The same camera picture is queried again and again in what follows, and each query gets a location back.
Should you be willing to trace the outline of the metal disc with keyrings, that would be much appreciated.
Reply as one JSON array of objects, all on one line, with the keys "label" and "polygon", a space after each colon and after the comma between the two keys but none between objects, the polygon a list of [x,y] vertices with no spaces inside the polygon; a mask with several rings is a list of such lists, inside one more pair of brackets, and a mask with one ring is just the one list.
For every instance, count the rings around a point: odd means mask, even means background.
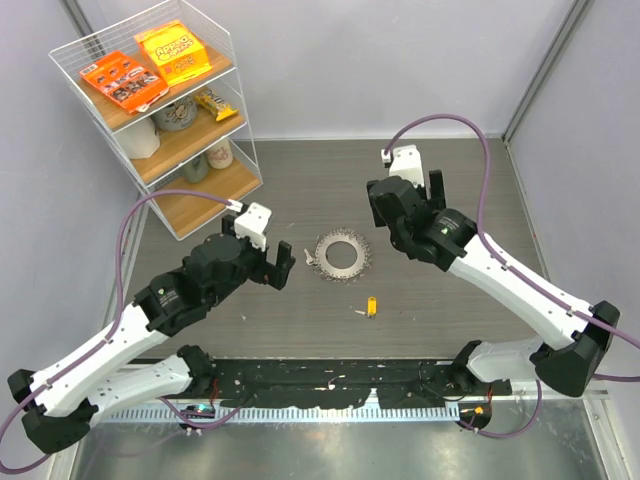
[{"label": "metal disc with keyrings", "polygon": [[362,277],[371,267],[373,254],[366,237],[358,231],[340,227],[320,234],[309,250],[318,260],[313,268],[324,280],[349,283]]}]

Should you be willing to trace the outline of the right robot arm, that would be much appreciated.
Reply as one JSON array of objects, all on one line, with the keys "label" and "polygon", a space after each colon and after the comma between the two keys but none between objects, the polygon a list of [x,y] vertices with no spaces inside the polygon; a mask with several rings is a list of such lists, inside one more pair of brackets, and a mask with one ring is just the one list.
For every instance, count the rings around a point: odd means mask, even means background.
[{"label": "right robot arm", "polygon": [[590,305],[554,287],[513,257],[476,223],[446,206],[442,174],[429,197],[399,176],[368,182],[374,223],[411,260],[433,264],[483,290],[536,333],[521,341],[467,343],[454,360],[455,387],[473,394],[486,384],[539,380],[556,392],[581,396],[609,349],[620,312],[607,301]]}]

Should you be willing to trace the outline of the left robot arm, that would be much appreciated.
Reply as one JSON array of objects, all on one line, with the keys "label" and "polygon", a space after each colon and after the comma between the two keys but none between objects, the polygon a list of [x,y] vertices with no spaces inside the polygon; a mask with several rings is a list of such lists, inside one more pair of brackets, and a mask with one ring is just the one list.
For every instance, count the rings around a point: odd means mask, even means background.
[{"label": "left robot arm", "polygon": [[79,442],[102,419],[148,399],[213,387],[215,367],[200,347],[185,345],[158,364],[122,374],[120,368],[153,346],[206,318],[247,281],[277,290],[295,264],[281,241],[267,259],[266,220],[227,215],[222,230],[184,257],[180,267],[154,277],[93,338],[50,367],[19,369],[8,378],[27,438],[44,454]]}]

